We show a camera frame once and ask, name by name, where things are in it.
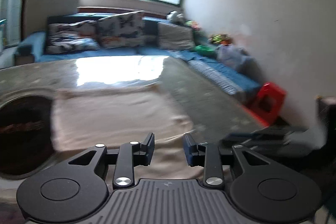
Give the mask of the red plastic stool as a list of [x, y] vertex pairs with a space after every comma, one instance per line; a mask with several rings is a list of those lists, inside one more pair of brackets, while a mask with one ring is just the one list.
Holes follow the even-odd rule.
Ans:
[[284, 104], [287, 91], [275, 83], [265, 83], [245, 110], [262, 126], [272, 125]]

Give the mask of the butterfly pillow right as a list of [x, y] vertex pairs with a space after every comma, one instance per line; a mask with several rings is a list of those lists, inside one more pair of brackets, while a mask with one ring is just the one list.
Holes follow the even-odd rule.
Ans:
[[143, 11], [107, 16], [96, 23], [98, 42], [103, 48], [145, 45]]

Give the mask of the grey cushion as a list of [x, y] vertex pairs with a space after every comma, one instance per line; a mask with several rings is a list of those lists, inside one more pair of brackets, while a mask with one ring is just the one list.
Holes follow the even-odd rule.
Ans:
[[172, 23], [158, 23], [158, 45], [164, 50], [190, 50], [195, 47], [193, 30]]

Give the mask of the butterfly pillow left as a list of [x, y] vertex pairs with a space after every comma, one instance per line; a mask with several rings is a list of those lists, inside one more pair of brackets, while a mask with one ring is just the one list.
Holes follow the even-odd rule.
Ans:
[[52, 23], [49, 24], [48, 31], [46, 53], [50, 55], [100, 49], [95, 20]]

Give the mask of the clear plastic storage box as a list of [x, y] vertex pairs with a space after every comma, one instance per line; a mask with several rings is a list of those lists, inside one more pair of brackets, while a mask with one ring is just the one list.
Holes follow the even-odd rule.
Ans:
[[243, 73], [249, 67], [253, 58], [246, 55], [242, 48], [230, 44], [228, 46], [218, 46], [217, 61], [238, 73]]

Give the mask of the butterfly pillow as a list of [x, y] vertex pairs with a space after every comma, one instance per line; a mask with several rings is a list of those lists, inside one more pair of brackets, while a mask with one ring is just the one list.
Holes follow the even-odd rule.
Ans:
[[107, 16], [96, 23], [98, 42], [103, 48], [145, 45], [143, 11]]
[[95, 20], [52, 23], [49, 24], [48, 31], [46, 53], [50, 55], [100, 49]]

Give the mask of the cream knit garment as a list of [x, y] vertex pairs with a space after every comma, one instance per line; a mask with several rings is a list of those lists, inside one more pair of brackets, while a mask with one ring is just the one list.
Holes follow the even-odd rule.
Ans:
[[92, 90], [59, 90], [51, 111], [52, 144], [70, 157], [96, 144], [117, 148], [155, 136], [149, 166], [135, 168], [135, 179], [200, 178], [201, 167], [190, 167], [182, 137], [193, 122], [181, 105], [157, 84]]

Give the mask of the green plastic bowl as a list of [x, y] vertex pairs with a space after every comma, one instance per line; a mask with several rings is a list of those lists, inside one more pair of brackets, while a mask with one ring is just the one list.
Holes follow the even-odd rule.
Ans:
[[194, 51], [203, 56], [210, 56], [216, 53], [216, 50], [207, 45], [198, 45], [194, 47]]

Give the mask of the small plush toys pile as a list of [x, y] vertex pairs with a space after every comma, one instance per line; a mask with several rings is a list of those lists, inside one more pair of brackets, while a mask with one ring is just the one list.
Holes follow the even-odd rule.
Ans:
[[227, 46], [233, 43], [233, 39], [228, 34], [217, 34], [209, 37], [209, 43], [216, 46]]

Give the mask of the panda plush toy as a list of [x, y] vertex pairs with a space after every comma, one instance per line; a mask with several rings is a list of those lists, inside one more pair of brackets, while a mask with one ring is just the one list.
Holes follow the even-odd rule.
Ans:
[[167, 16], [166, 19], [173, 24], [177, 25], [184, 25], [185, 24], [185, 17], [183, 13], [179, 13], [178, 11], [171, 11]]

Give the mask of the dark blue sofa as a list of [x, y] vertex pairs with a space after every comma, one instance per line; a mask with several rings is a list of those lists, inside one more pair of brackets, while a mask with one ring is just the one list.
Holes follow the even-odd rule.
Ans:
[[15, 65], [42, 63], [59, 60], [79, 59], [98, 56], [172, 56], [191, 63], [204, 77], [218, 85], [224, 92], [246, 103], [261, 89], [261, 85], [248, 76], [216, 60], [215, 54], [200, 55], [194, 50], [161, 50], [158, 47], [158, 24], [163, 20], [145, 18], [146, 45], [140, 47], [121, 47], [95, 50], [70, 51], [57, 54], [47, 53], [47, 35], [45, 31], [32, 33], [24, 39], [14, 53]]

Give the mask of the black round induction cooktop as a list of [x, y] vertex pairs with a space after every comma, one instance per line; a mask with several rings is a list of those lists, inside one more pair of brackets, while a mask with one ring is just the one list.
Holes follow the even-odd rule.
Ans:
[[52, 99], [24, 96], [1, 106], [1, 176], [19, 179], [42, 167], [54, 154]]

